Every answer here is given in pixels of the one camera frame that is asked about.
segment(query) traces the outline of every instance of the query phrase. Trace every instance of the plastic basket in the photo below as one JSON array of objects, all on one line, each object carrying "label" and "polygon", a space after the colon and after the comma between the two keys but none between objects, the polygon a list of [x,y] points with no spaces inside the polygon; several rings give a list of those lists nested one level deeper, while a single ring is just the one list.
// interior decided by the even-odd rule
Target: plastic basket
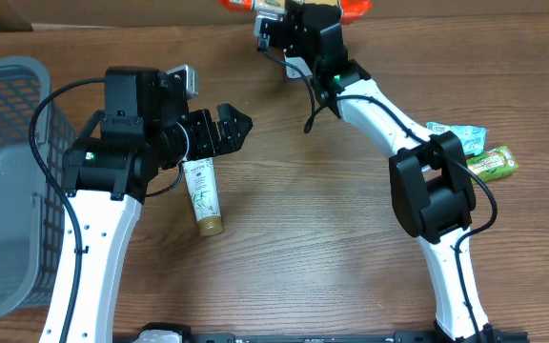
[{"label": "plastic basket", "polygon": [[[49,304],[54,287],[65,213],[27,141],[32,113],[50,91],[50,76],[37,60],[0,59],[0,317]],[[36,140],[59,182],[63,152],[75,136],[55,104],[44,109]]]}]

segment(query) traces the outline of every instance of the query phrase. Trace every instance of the gold cap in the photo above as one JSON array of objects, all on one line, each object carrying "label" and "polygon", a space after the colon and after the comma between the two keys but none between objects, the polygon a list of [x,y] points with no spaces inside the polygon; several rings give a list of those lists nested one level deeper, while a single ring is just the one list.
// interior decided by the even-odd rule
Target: gold cap
[{"label": "gold cap", "polygon": [[212,215],[200,219],[198,229],[200,229],[201,236],[211,236],[224,232],[224,225],[220,216]]}]

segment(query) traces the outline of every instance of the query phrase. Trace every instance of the wooden table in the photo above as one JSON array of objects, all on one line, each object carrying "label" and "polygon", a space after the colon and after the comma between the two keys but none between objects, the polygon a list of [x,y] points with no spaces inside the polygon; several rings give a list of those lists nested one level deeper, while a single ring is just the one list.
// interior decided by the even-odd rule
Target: wooden table
[{"label": "wooden table", "polygon": [[[146,202],[130,244],[117,333],[150,321],[196,332],[393,333],[430,329],[435,301],[416,240],[391,208],[387,161],[330,113],[302,133],[301,82],[255,52],[251,25],[1,33],[0,57],[41,60],[58,88],[108,66],[200,73],[192,109],[229,102],[254,119],[240,152],[216,159],[226,232],[201,238],[184,187]],[[350,54],[417,122],[476,124],[519,170],[490,183],[496,226],[474,241],[491,322],[549,342],[549,14],[393,19],[345,28]],[[102,86],[60,97],[76,127]],[[151,189],[168,185],[163,172]],[[476,224],[489,209],[477,192]],[[47,309],[0,320],[0,341],[37,341]]]}]

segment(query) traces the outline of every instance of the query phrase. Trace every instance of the green wrapper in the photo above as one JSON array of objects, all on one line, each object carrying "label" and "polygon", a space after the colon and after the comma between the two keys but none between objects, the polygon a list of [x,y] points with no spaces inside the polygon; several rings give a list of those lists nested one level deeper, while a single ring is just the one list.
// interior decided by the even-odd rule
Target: green wrapper
[{"label": "green wrapper", "polygon": [[498,147],[467,160],[467,167],[487,182],[512,174],[519,164],[507,147]]}]

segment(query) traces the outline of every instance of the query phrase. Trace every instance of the blue snack bag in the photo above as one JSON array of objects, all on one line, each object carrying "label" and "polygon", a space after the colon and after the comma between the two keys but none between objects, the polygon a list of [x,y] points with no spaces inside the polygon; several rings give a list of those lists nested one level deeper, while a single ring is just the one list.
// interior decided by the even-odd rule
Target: blue snack bag
[{"label": "blue snack bag", "polygon": [[439,123],[427,123],[427,129],[435,134],[452,131],[463,145],[463,152],[466,155],[479,155],[484,151],[486,143],[486,132],[488,130],[470,125],[444,125]]}]

